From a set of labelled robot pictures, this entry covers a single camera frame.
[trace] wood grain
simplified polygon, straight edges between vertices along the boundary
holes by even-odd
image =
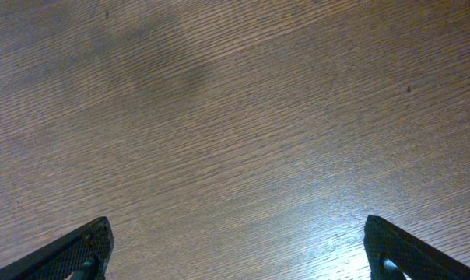
[[[0,0],[0,267],[368,278],[368,214],[470,266],[470,2]]]

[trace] brown wooden tabletop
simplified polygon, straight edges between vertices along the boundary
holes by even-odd
[[[0,268],[365,279],[369,214],[470,266],[470,1],[0,0]]]

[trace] black plastic part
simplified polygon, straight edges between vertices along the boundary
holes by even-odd
[[[105,279],[114,247],[109,220],[99,217],[0,269],[0,280]]]
[[[470,279],[470,268],[381,217],[369,215],[365,250],[372,280]],[[396,266],[386,269],[388,259]]]

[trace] wooden surface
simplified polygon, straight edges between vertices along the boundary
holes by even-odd
[[[368,278],[368,214],[470,266],[469,1],[0,0],[0,267]]]

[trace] black object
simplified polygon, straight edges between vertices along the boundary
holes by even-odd
[[[0,280],[105,279],[114,247],[109,220],[99,217],[0,269]]]
[[[470,279],[470,268],[381,217],[369,215],[365,250],[372,280]]]

